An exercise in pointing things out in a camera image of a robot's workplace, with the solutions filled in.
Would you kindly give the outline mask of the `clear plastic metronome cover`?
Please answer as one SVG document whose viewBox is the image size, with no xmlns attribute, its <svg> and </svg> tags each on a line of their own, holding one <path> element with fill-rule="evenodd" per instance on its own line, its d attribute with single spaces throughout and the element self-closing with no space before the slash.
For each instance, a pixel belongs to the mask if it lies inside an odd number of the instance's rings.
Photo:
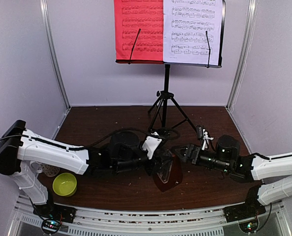
<svg viewBox="0 0 292 236">
<path fill-rule="evenodd" d="M 170 150 L 166 150 L 159 158 L 160 164 L 157 170 L 157 176 L 162 183 L 166 184 L 169 181 L 172 164 L 173 164 L 173 154 Z"/>
</svg>

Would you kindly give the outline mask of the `brown wooden metronome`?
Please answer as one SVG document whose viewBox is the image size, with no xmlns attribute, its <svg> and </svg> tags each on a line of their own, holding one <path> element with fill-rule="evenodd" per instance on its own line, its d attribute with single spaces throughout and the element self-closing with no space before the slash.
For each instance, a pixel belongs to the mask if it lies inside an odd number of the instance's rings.
<svg viewBox="0 0 292 236">
<path fill-rule="evenodd" d="M 176 187 L 178 184 L 182 182 L 182 180 L 183 180 L 183 173 L 182 173 L 181 162 L 180 162 L 180 159 L 174 155 L 169 181 L 166 184 L 164 184 L 160 180 L 158 188 L 162 192 L 166 192 Z"/>
</svg>

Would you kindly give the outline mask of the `black perforated music stand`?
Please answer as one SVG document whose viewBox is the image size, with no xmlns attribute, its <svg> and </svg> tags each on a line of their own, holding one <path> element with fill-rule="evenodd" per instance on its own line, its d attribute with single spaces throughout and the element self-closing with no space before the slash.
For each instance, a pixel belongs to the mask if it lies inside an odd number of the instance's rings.
<svg viewBox="0 0 292 236">
<path fill-rule="evenodd" d="M 153 115 L 153 121 L 159 120 L 162 126 L 166 125 L 166 116 L 167 116 L 167 105 L 169 102 L 173 104 L 176 103 L 173 93 L 169 92 L 169 74 L 170 74 L 170 67 L 172 64 L 158 62 L 158 61 L 116 61 L 117 63 L 155 63 L 155 64 L 163 64 L 165 73 L 164 73 L 164 88 L 162 91 L 158 91 L 157 93 L 157 100 L 153 104 L 153 106 L 148 110 L 148 114 Z"/>
</svg>

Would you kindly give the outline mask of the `white sheet music page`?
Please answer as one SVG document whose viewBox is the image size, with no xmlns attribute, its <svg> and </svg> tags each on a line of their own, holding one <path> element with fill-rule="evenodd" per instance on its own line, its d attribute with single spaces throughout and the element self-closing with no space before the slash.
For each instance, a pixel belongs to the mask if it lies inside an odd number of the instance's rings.
<svg viewBox="0 0 292 236">
<path fill-rule="evenodd" d="M 164 63 L 220 68 L 225 14 L 223 0 L 165 0 Z"/>
</svg>

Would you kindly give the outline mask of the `red sheet music page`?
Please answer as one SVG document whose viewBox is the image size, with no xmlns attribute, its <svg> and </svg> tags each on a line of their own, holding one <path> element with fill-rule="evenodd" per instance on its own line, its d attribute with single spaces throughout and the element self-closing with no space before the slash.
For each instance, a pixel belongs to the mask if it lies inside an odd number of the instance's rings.
<svg viewBox="0 0 292 236">
<path fill-rule="evenodd" d="M 163 1 L 115 0 L 116 61 L 163 62 Z"/>
</svg>

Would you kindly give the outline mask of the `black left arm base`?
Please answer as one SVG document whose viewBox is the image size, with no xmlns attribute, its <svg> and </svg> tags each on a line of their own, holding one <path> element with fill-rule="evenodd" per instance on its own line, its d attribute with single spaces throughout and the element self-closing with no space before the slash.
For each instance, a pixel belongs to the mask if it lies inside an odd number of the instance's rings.
<svg viewBox="0 0 292 236">
<path fill-rule="evenodd" d="M 59 222 L 73 223 L 76 208 L 63 205 L 35 205 L 32 204 L 33 214 L 39 216 L 41 219 L 53 219 Z"/>
</svg>

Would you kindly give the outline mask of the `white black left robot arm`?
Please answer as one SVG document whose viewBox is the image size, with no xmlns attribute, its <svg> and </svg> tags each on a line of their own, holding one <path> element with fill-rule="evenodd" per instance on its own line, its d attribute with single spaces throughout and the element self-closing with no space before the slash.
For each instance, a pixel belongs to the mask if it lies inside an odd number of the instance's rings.
<svg viewBox="0 0 292 236">
<path fill-rule="evenodd" d="M 47 164 L 77 175 L 95 177 L 155 166 L 155 152 L 165 139 L 159 132 L 147 133 L 144 141 L 137 129 L 124 128 L 108 135 L 109 143 L 97 147 L 73 146 L 37 135 L 26 128 L 23 120 L 15 121 L 0 138 L 0 174 L 12 177 L 19 189 L 48 218 L 59 214 L 50 193 L 35 177 L 32 163 Z"/>
</svg>

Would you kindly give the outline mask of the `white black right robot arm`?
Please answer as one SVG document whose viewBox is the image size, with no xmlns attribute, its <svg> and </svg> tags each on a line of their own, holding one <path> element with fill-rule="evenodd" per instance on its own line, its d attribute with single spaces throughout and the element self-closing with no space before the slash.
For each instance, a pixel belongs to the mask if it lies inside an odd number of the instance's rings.
<svg viewBox="0 0 292 236">
<path fill-rule="evenodd" d="M 181 161 L 221 171 L 239 183 L 281 177 L 279 181 L 252 190 L 252 198 L 241 205 L 240 211 L 245 217 L 257 212 L 260 204 L 266 206 L 292 196 L 292 152 L 273 156 L 257 152 L 242 156 L 239 152 L 240 143 L 229 135 L 222 135 L 213 151 L 194 144 L 172 148 L 172 153 Z"/>
</svg>

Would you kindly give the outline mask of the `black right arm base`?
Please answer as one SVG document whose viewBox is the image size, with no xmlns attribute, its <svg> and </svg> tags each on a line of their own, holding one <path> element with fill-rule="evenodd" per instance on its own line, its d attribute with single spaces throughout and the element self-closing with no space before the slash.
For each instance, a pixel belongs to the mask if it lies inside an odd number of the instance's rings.
<svg viewBox="0 0 292 236">
<path fill-rule="evenodd" d="M 257 199 L 248 199 L 242 204 L 227 206 L 223 209 L 226 221 L 234 222 L 266 213 L 266 208 Z"/>
</svg>

